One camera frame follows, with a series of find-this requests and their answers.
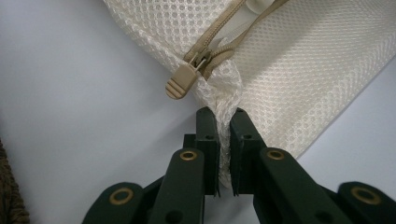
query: white surface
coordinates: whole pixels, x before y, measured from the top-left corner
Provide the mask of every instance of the white surface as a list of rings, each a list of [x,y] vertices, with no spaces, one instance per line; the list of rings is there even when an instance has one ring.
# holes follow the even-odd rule
[[[0,136],[32,223],[80,223],[121,181],[163,175],[198,108],[99,0],[0,2]],[[319,184],[396,198],[396,60],[299,159]],[[208,197],[205,223],[258,223],[251,197]]]

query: zipper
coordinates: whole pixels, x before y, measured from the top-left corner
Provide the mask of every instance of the zipper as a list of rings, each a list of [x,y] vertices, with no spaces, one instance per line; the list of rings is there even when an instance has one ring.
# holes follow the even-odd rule
[[[189,52],[184,56],[187,64],[181,64],[176,72],[166,83],[166,94],[172,99],[178,100],[183,98],[190,90],[198,78],[198,72],[208,80],[212,70],[223,61],[233,56],[233,50],[242,42],[248,31],[260,20],[269,15],[271,12],[282,6],[288,0],[275,0],[250,26],[231,43],[221,46],[215,50],[208,48],[209,44],[215,38],[220,29],[231,19],[231,17],[245,4],[247,0],[236,0],[231,2],[230,6],[213,22],[207,31],[192,46]]]

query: white mesh fabric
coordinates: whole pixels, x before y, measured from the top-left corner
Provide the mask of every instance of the white mesh fabric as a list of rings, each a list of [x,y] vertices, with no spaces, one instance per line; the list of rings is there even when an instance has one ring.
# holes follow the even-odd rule
[[[261,21],[233,56],[242,95],[198,92],[216,108],[219,123],[229,122],[240,101],[268,146],[297,157],[395,53],[396,1],[290,0]],[[214,70],[215,80],[207,81],[213,92],[238,80],[221,73]],[[228,126],[219,127],[227,136]],[[229,183],[223,153],[220,176]]]
[[[117,24],[171,72],[233,0],[104,0]]]

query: zipper slider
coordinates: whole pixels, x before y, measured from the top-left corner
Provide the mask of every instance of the zipper slider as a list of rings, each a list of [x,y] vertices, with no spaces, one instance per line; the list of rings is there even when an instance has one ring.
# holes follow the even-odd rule
[[[204,49],[195,53],[188,64],[181,64],[166,83],[166,94],[174,99],[183,98],[198,78],[198,70],[210,62],[212,51]]]

